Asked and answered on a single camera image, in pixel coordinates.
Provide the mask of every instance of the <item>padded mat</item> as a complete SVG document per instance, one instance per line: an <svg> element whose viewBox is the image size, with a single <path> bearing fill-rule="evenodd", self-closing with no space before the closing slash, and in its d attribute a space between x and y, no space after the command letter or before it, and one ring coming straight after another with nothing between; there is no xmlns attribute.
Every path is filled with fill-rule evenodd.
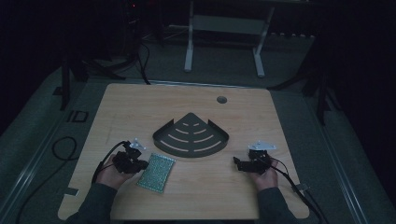
<svg viewBox="0 0 396 224"><path fill-rule="evenodd" d="M176 160L152 153L148 160L148 168L140 176L137 185L163 193L165 182Z"/></svg>

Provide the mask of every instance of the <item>person's right hand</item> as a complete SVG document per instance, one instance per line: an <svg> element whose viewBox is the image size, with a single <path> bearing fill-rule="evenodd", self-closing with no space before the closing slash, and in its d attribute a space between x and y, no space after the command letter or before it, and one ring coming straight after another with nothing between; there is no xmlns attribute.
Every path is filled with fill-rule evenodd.
<svg viewBox="0 0 396 224"><path fill-rule="evenodd" d="M276 167L277 161L271 159L271 165ZM256 184L257 190L277 188L277 172L274 168L269 168L264 174L259 175L257 173L248 173L250 178Z"/></svg>

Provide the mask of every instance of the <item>metal stand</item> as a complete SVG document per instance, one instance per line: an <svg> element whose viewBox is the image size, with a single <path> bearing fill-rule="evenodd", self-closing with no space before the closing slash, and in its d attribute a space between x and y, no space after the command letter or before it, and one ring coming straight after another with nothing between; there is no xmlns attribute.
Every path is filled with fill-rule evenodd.
<svg viewBox="0 0 396 224"><path fill-rule="evenodd" d="M192 54L194 45L192 43L192 35L194 30L205 30L214 32L227 32L246 35L259 35L260 42L253 49L253 58L256 64L257 76L264 77L264 69L262 67L262 46L267 36L268 28L271 19L274 15L274 7L270 8L265 21L213 17L204 15L194 15L193 13L194 1L190 2L190 22L189 22L189 44L187 46L186 62L184 64L184 71L190 72L192 68Z"/></svg>

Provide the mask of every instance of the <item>hand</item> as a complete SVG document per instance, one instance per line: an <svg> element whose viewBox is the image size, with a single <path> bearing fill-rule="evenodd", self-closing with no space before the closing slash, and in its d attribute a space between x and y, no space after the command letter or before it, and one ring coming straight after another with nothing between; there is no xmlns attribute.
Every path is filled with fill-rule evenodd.
<svg viewBox="0 0 396 224"><path fill-rule="evenodd" d="M277 161L271 159L271 165L276 167ZM264 174L259 175L257 173L248 173L250 178L256 184L257 190L277 188L277 172L274 168L269 168Z"/></svg>
<svg viewBox="0 0 396 224"><path fill-rule="evenodd" d="M103 165L102 171L99 172L99 175L96 178L96 183L104 184L118 190L121 185L128 179L132 178L134 174L119 173L113 164L113 158L115 156L116 155L112 154L108 161Z"/></svg>

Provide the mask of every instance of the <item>black handheld device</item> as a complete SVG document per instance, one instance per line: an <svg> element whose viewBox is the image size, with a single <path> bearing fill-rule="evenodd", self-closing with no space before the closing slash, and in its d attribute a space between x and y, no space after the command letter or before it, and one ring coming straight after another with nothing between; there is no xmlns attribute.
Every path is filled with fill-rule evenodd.
<svg viewBox="0 0 396 224"><path fill-rule="evenodd" d="M238 158L233 157L233 162L236 164L239 171L258 173L262 175L271 167L271 158L268 155L267 150L250 149L248 157L250 158L250 161L241 161Z"/></svg>
<svg viewBox="0 0 396 224"><path fill-rule="evenodd" d="M113 165L116 167L117 171L125 174L135 174L139 173L141 170L146 170L146 168L149 166L149 163L147 161L141 161L138 159L142 153L139 149L134 147L136 144L131 144L129 141L123 141L111 148L105 158L99 162L99 165L93 174L92 183L96 181L99 173L103 169L106 169L106 167L103 167L103 165L105 164L107 158L117 147L121 145L125 148L125 151L117 152L117 155L113 158Z"/></svg>

